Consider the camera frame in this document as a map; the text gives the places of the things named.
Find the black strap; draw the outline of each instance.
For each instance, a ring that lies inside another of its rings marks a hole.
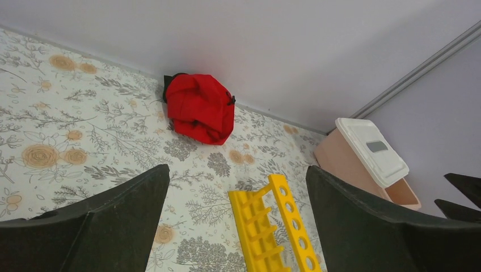
[[[227,106],[235,105],[235,96],[234,96],[234,95],[230,95],[229,92],[226,92],[226,95],[227,95],[228,98],[230,99],[230,101],[227,103]]]
[[[174,76],[169,76],[169,75],[164,75],[164,93],[162,93],[162,100],[164,100],[164,103],[167,103],[167,88],[169,87],[170,83],[172,83],[172,80],[178,75],[187,75],[187,73],[177,73]]]

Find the floor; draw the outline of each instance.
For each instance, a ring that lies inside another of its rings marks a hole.
[[[31,218],[112,188],[157,165],[170,188],[147,271],[245,271],[227,198],[281,173],[323,271],[305,173],[323,136],[242,108],[223,146],[172,131],[158,82],[0,29],[0,220]],[[278,209],[269,218],[298,271]]]

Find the white lid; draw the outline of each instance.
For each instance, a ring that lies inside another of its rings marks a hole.
[[[409,173],[407,164],[371,121],[338,118],[336,126],[380,187],[389,187]]]

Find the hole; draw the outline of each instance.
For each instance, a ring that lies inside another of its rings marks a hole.
[[[300,237],[300,238],[299,238],[299,245],[301,246],[302,249],[306,249],[306,248],[307,248],[306,239]]]
[[[297,230],[301,228],[301,224],[296,219],[292,219],[292,226]]]
[[[294,210],[294,208],[292,208],[292,205],[290,203],[286,203],[286,209],[291,213]]]
[[[279,191],[281,192],[281,194],[282,194],[283,196],[287,196],[287,190],[286,190],[284,187],[281,186],[281,188],[279,189]]]
[[[306,264],[307,264],[307,268],[309,268],[310,270],[314,270],[315,262],[311,257],[306,257]]]

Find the gray leaf pattern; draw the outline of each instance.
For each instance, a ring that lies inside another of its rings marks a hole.
[[[158,164],[170,186],[147,271],[246,271],[228,191],[286,176],[323,271],[305,182],[322,135],[236,107],[231,137],[175,133],[162,82],[0,29],[0,220],[32,218],[118,186]],[[296,264],[272,193],[271,224]]]
[[[230,166],[227,164],[227,160],[222,153],[211,153],[208,160],[209,162],[207,163],[207,167],[213,169],[216,172],[217,176],[230,176]]]

